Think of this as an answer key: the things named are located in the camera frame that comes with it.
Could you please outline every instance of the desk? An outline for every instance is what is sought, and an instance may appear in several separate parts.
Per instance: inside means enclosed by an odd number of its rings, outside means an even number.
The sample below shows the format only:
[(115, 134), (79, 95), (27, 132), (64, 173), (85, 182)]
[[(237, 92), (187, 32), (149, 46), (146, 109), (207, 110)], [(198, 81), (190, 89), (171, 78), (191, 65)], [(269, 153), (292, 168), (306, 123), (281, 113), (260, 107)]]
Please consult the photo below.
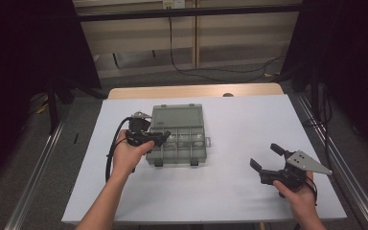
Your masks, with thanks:
[[(143, 158), (129, 177), (115, 220), (172, 224), (292, 219), (288, 202), (278, 196), (274, 187), (260, 183), (249, 160), (253, 157), (268, 170), (282, 169), (284, 158), (270, 150), (271, 143), (286, 150), (303, 150), (318, 158), (288, 96), (278, 90), (273, 91), (275, 95), (246, 96), (248, 88), (249, 94), (258, 94), (252, 90), (254, 86), (257, 85), (136, 88), (133, 94), (136, 99), (104, 101), (62, 221), (79, 222), (104, 186), (105, 156), (116, 127), (126, 116), (138, 110), (151, 113), (152, 107), (158, 104), (190, 103), (203, 106), (206, 136), (211, 137), (212, 143), (207, 149), (206, 163), (196, 168), (166, 165), (160, 169)], [(277, 84), (263, 87), (279, 89)], [(178, 98), (179, 89), (185, 88), (188, 89), (184, 93), (186, 98)], [(136, 90), (115, 89), (109, 98), (123, 97)], [(208, 90), (213, 97), (205, 97)], [(242, 96), (214, 97), (222, 93)], [(318, 215), (322, 219), (346, 218), (328, 177), (317, 173), (314, 177), (318, 187)]]

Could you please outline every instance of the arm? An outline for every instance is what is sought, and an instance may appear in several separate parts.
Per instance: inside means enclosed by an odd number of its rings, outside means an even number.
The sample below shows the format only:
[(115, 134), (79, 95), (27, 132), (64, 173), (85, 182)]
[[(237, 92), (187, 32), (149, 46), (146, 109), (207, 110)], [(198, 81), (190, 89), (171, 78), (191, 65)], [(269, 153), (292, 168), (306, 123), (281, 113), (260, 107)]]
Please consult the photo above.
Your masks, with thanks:
[[(307, 177), (313, 178), (312, 172), (307, 172)], [(304, 185), (297, 192), (291, 191), (282, 182), (274, 181), (273, 185), (289, 201), (291, 213), (295, 220), (306, 230), (326, 229), (315, 209), (315, 200), (312, 191)]]
[[(126, 131), (119, 133), (117, 143), (126, 138)], [(111, 229), (118, 208), (122, 190), (131, 171), (139, 163), (142, 155), (151, 150), (154, 143), (147, 142), (133, 147), (127, 141), (121, 142), (113, 153), (113, 171), (103, 190), (85, 214), (77, 229)]]

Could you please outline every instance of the wooden edge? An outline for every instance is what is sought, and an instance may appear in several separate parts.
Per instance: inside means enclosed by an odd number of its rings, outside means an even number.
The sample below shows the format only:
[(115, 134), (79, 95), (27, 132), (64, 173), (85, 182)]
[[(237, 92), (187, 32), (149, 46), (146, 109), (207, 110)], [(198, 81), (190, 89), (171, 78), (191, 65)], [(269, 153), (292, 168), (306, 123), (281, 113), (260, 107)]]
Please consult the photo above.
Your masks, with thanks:
[(284, 92), (278, 83), (179, 85), (114, 88), (109, 92), (108, 99), (222, 97), (224, 94), (237, 97), (282, 95)]

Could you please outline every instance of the gray carpet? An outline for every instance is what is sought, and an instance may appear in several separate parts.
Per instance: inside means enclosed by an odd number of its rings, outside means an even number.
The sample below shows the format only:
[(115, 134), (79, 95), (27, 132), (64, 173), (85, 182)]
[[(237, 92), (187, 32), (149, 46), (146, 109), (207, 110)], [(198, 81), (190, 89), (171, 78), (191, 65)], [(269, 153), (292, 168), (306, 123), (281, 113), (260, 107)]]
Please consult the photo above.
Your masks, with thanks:
[[(254, 66), (230, 66), (233, 70), (248, 70), (259, 67)], [(267, 67), (267, 73), (279, 72), (281, 62), (276, 62)], [(222, 83), (224, 81), (247, 81), (256, 78), (261, 73), (236, 74), (218, 71), (196, 71), (216, 78), (208, 80), (195, 76), (183, 76), (180, 73), (159, 73), (145, 76), (132, 76), (126, 78), (115, 78), (102, 80), (103, 89), (99, 90), (105, 94), (114, 87), (128, 86), (151, 86), (151, 85), (176, 85), (176, 84), (208, 84)], [(270, 81), (271, 78), (262, 77), (257, 82)], [(298, 95), (290, 89), (290, 82), (281, 83), (285, 93), (288, 93), (297, 115), (302, 122), (306, 117), (302, 106), (298, 103)], [(82, 159), (85, 155), (88, 143), (94, 129), (96, 119), (101, 109), (102, 101), (95, 100), (84, 93), (74, 91), (75, 101), (71, 105), (70, 114), (64, 123), (60, 138), (49, 159), (45, 172), (37, 186), (34, 200), (29, 207), (21, 229), (74, 229), (73, 225), (62, 223), (61, 217), (65, 210), (70, 191), (80, 170)], [(36, 108), (41, 102), (34, 102), (31, 107)], [(65, 105), (58, 103), (60, 114), (65, 111)], [(4, 229), (9, 217), (20, 198), (27, 181), (35, 168), (35, 164), (41, 154), (49, 131), (49, 114), (32, 114), (25, 125), (23, 134), (19, 137), (12, 150), (10, 159), (0, 171), (0, 229)], [(340, 149), (345, 160), (356, 176), (357, 181), (368, 194), (368, 143), (363, 137), (356, 135), (349, 119), (344, 115), (338, 105), (333, 102), (333, 119), (329, 125), (330, 135)], [(312, 127), (307, 127), (306, 132), (318, 153), (321, 161), (326, 164), (323, 146)], [(343, 220), (326, 221), (328, 229), (368, 229), (368, 224), (361, 214), (355, 201), (347, 190), (338, 173), (336, 178), (341, 185), (340, 188), (333, 182), (333, 186), (342, 202), (348, 218)], [(266, 229), (292, 229), (295, 222), (277, 222), (266, 224)], [(185, 225), (153, 225), (153, 226), (120, 226), (118, 229), (189, 229)], [(208, 224), (204, 229), (259, 229), (257, 223), (242, 224)]]

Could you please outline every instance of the hand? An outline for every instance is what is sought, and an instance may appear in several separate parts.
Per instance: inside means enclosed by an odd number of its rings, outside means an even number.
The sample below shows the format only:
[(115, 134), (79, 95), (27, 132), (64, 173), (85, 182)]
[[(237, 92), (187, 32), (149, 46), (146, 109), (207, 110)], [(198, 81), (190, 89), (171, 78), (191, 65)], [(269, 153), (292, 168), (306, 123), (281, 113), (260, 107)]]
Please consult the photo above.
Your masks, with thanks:
[[(307, 177), (313, 180), (312, 172), (307, 172)], [(307, 185), (295, 192), (278, 180), (273, 181), (273, 185), (288, 199), (291, 213), (303, 229), (325, 229), (316, 213), (313, 193)]]
[(145, 155), (146, 152), (154, 147), (153, 141), (146, 142), (138, 147), (133, 147), (127, 142), (127, 140), (124, 140), (126, 139), (126, 133), (127, 131), (125, 129), (121, 130), (119, 132), (118, 140), (116, 140), (116, 143), (122, 142), (119, 143), (113, 152), (112, 175), (114, 173), (129, 175), (139, 163), (142, 155)]

